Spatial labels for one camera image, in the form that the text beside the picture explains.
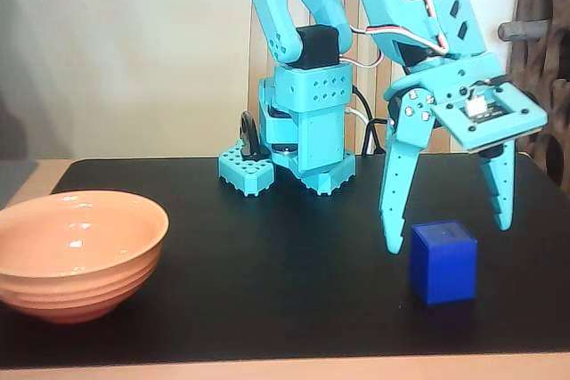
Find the turquoise gripper body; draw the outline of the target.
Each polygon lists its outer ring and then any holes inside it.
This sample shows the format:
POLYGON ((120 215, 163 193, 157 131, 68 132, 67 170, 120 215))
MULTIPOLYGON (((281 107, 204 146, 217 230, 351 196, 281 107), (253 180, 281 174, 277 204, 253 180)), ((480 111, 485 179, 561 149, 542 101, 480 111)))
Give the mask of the turquoise gripper body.
POLYGON ((496 83, 501 76, 502 68, 493 53, 459 59, 432 58, 407 68, 404 76, 385 91, 384 99, 420 104, 426 109, 443 109, 458 102, 463 109, 466 101, 481 97, 488 109, 506 109, 501 97, 507 90, 496 83))

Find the turquoise gripper finger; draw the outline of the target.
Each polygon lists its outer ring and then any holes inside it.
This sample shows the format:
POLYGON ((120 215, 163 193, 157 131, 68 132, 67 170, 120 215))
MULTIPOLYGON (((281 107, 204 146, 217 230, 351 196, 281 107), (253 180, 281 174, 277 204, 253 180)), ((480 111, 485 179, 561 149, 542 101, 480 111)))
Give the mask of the turquoise gripper finger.
POLYGON ((397 117, 387 128, 387 155, 379 200, 379 213, 387 250, 400 252, 404 211, 420 152, 428 146, 436 118, 431 111, 433 94, 414 88, 401 97, 397 117))
POLYGON ((515 183, 514 141, 506 141, 479 153, 482 173, 489 189, 493 216, 501 230, 512 224, 515 183))

